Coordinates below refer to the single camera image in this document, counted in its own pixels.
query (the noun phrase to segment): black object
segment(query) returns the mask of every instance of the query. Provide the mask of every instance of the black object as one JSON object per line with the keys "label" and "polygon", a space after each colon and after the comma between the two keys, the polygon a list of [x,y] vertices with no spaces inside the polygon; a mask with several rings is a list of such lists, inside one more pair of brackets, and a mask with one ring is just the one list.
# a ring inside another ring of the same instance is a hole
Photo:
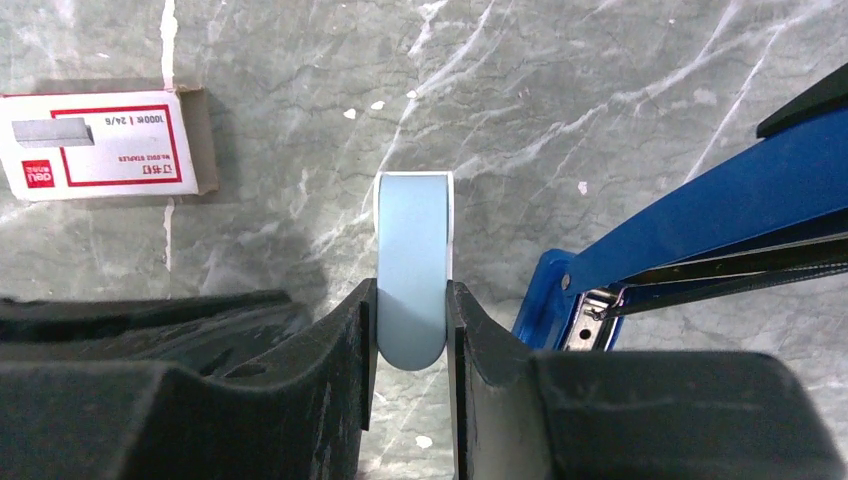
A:
{"label": "black object", "polygon": [[[376,300],[365,280],[311,325],[280,292],[7,302],[0,478],[352,479]],[[843,476],[770,357],[534,352],[463,284],[446,302],[459,480]]]}
{"label": "black object", "polygon": [[848,107],[848,64],[821,79],[757,125],[757,138],[776,135],[819,115]]}

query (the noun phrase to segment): red square label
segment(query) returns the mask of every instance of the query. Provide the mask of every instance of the red square label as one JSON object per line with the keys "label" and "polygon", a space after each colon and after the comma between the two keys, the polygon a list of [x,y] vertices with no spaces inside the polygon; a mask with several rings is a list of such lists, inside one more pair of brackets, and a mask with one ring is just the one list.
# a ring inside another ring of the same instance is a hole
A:
{"label": "red square label", "polygon": [[50,168],[50,160],[25,160],[21,162],[24,166],[24,176],[29,188],[52,188],[53,169]]}

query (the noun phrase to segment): gray marble countertop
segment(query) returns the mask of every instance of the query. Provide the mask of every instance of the gray marble countertop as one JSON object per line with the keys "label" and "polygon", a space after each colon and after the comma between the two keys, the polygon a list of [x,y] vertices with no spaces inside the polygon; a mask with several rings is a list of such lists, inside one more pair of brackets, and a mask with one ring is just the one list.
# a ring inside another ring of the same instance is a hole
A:
{"label": "gray marble countertop", "polygon": [[[848,61],[846,32],[827,0],[10,0],[0,91],[202,85],[221,191],[25,204],[0,181],[0,289],[284,288],[320,316],[374,275],[375,173],[450,169],[454,276],[509,326],[544,250],[581,250],[752,145]],[[633,316],[619,345],[776,355],[848,452],[846,286]],[[381,363],[362,478],[451,478],[445,367]]]}

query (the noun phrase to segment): gray staple strip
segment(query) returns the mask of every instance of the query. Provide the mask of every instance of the gray staple strip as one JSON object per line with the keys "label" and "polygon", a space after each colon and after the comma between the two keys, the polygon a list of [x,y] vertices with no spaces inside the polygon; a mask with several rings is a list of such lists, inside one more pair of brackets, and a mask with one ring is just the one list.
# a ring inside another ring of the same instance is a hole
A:
{"label": "gray staple strip", "polygon": [[15,140],[24,148],[90,147],[91,130],[83,118],[51,118],[12,122]]}

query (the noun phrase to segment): white box with red border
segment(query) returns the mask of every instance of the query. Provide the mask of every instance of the white box with red border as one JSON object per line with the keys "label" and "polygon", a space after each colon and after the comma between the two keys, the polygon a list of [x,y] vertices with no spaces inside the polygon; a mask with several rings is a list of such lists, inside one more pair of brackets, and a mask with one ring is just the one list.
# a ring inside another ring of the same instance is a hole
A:
{"label": "white box with red border", "polygon": [[2,96],[0,159],[30,201],[218,187],[203,90]]}

